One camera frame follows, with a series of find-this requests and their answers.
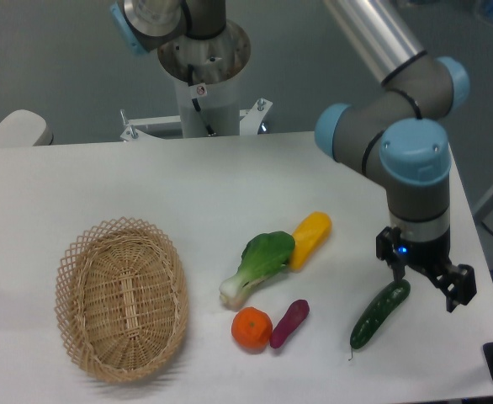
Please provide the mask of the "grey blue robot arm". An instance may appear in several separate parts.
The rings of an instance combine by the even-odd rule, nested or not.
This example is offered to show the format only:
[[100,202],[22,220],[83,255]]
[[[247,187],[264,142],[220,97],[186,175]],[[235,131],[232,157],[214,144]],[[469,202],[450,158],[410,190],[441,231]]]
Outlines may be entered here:
[[[469,265],[449,257],[448,136],[439,120],[469,95],[469,76],[449,57],[433,58],[388,1],[329,1],[326,7],[383,88],[371,104],[334,104],[315,125],[330,158],[385,189],[390,225],[376,238],[377,257],[396,279],[407,268],[426,276],[449,311],[474,298]],[[117,1],[114,23],[136,54],[156,51],[178,83],[185,137],[247,132],[234,79],[248,63],[246,33],[222,1]]]

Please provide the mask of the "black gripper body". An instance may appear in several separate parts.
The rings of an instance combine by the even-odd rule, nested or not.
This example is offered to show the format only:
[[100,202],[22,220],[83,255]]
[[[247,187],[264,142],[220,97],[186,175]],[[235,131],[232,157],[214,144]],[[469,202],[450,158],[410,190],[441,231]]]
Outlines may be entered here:
[[450,261],[450,230],[427,242],[405,239],[398,227],[385,227],[376,236],[376,257],[387,263],[399,260],[406,267],[424,274],[426,267]]

